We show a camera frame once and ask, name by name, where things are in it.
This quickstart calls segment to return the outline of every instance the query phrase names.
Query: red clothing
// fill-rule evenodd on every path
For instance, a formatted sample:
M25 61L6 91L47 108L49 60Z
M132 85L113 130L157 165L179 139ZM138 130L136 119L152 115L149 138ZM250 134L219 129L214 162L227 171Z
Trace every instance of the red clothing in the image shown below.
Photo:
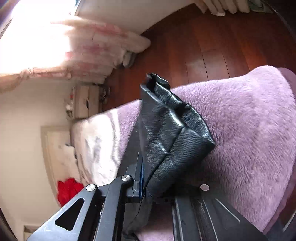
M69 202L77 193L79 193L84 186L81 183L75 181L74 178L67 179L64 183L62 181L58 181L57 189L58 195L57 200L64 206L67 202Z

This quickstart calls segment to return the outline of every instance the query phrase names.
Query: hardwood floorboard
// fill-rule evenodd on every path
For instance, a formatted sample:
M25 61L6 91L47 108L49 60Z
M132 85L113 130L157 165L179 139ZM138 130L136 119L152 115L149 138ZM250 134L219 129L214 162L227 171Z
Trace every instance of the hardwood floorboard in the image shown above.
M225 18L239 43L249 70L251 71L258 66L267 65L266 57L263 55L258 44L256 44L252 32L248 29L248 26L244 26L244 16L228 14Z
M225 59L229 77L242 76L249 72L246 58L226 18L212 15L212 24L217 23L221 52Z
M170 66L171 87L177 87L189 83L184 56L183 36L181 32L182 26L177 26L164 34Z
M139 98L146 73L167 79L172 87L246 74L262 65L296 73L296 43L276 14L202 14L189 5L143 33L151 46L130 69L115 69L106 79L108 110Z
M229 78L227 66L221 51L213 49L204 52L202 55L209 80Z
M208 80L202 52L194 34L194 23L183 24L182 36L189 83Z

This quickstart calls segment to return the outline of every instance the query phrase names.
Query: screw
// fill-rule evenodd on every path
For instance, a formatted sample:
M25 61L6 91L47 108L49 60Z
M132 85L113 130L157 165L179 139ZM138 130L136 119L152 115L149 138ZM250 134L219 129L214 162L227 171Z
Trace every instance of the screw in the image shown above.
M91 192L91 191L93 191L95 189L96 189L96 185L94 185L94 184L89 184L89 185L86 186L86 190L89 191L89 192Z
M131 179L131 176L130 175L123 175L122 177L121 177L121 180L122 181L129 181Z
M203 191L209 191L210 187L207 184L202 184L202 185L200 185L200 189Z

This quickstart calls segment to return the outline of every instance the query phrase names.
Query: triangular cutout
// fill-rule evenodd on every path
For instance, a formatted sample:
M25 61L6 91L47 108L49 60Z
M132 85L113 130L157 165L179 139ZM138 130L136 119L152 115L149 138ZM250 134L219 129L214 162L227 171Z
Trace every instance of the triangular cutout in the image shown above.
M74 228L79 212L84 203L84 199L78 199L71 207L68 208L56 221L55 224L68 231Z

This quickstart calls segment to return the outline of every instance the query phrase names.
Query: wall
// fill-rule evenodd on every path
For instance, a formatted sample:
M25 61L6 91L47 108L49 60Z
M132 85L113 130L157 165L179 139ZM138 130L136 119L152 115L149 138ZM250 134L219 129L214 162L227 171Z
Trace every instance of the wall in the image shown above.
M41 225L59 206L49 185L40 127L67 125L64 98L72 84L28 80L0 94L0 207L14 234Z
M194 0L81 0L76 15L103 20L141 34L166 16L191 3L194 3Z

